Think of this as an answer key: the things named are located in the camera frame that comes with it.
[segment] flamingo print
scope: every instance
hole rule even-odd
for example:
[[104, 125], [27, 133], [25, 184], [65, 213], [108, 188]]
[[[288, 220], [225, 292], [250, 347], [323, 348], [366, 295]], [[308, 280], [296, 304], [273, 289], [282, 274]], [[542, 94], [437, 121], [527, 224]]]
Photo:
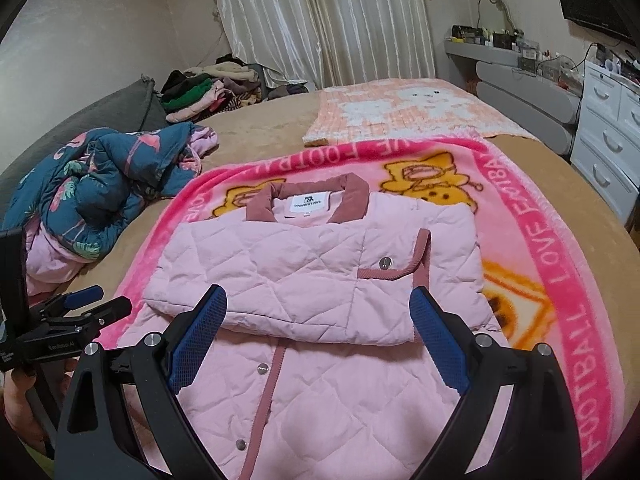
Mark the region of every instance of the flamingo print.
[[53, 154], [53, 160], [58, 160], [59, 158], [61, 158], [65, 153], [65, 148], [79, 148], [80, 146], [82, 146], [82, 144], [84, 144], [84, 140], [86, 139], [86, 134], [87, 132], [85, 132], [84, 134], [80, 134], [74, 140], [72, 140], [65, 146], [62, 146], [62, 148], [60, 148], [56, 151], [56, 153]]
[[133, 146], [129, 150], [129, 156], [127, 157], [127, 163], [124, 166], [124, 174], [129, 174], [129, 167], [131, 165], [131, 160], [133, 156], [136, 154], [138, 147], [140, 144], [146, 144], [147, 146], [151, 146], [156, 153], [160, 152], [160, 137], [154, 134], [142, 134], [136, 138], [136, 142], [133, 143]]
[[60, 187], [56, 191], [56, 194], [51, 201], [51, 205], [49, 206], [49, 211], [55, 213], [58, 209], [58, 206], [60, 206], [60, 201], [72, 197], [75, 193], [76, 183], [71, 177], [69, 177], [60, 185]]

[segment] beige bedsheet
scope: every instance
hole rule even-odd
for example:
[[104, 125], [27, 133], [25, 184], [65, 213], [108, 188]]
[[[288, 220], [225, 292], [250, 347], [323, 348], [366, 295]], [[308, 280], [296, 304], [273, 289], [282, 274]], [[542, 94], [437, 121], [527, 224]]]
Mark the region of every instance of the beige bedsheet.
[[[287, 155], [303, 149], [302, 136], [316, 119], [319, 95], [300, 94], [214, 116], [203, 124], [220, 136], [205, 169]], [[499, 136], [492, 142], [538, 185], [574, 232], [609, 313], [625, 380], [625, 422], [640, 400], [640, 254], [609, 207], [561, 158], [536, 140]], [[113, 251], [68, 286], [101, 285], [110, 298], [136, 251], [168, 201], [146, 209]]]

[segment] white dresser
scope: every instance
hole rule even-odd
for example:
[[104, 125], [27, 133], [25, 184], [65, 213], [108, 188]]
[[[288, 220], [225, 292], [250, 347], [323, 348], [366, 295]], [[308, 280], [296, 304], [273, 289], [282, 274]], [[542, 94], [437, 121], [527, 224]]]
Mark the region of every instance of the white dresser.
[[640, 94], [620, 81], [586, 64], [571, 163], [626, 225], [640, 188]]

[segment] snap button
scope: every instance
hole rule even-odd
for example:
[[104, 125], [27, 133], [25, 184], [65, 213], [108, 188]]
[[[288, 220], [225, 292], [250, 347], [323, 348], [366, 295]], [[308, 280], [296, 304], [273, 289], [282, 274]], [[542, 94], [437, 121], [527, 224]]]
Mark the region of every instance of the snap button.
[[380, 258], [380, 269], [382, 270], [389, 269], [391, 265], [393, 265], [393, 262], [394, 261], [388, 256], [385, 256], [384, 258]]

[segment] green sweater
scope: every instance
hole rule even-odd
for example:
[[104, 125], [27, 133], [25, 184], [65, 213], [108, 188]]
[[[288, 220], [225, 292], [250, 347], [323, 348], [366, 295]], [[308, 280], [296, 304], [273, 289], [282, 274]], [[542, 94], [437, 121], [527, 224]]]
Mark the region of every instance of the green sweater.
[[191, 90], [187, 90], [180, 97], [171, 99], [167, 103], [162, 103], [162, 108], [164, 108], [165, 111], [171, 113], [197, 103], [202, 98], [202, 96], [210, 90], [212, 85], [213, 80], [207, 79], [199, 85], [194, 86]]

